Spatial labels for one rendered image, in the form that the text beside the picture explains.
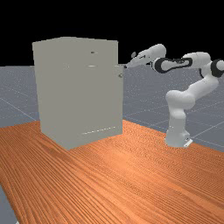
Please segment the pale grey cabinet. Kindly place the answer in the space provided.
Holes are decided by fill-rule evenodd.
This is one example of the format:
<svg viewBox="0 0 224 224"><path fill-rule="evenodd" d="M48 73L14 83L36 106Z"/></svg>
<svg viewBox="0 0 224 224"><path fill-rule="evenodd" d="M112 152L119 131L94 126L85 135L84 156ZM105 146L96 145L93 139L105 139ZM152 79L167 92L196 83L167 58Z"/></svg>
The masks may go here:
<svg viewBox="0 0 224 224"><path fill-rule="evenodd" d="M32 50L43 134L70 150L123 133L116 40L52 38Z"/></svg>

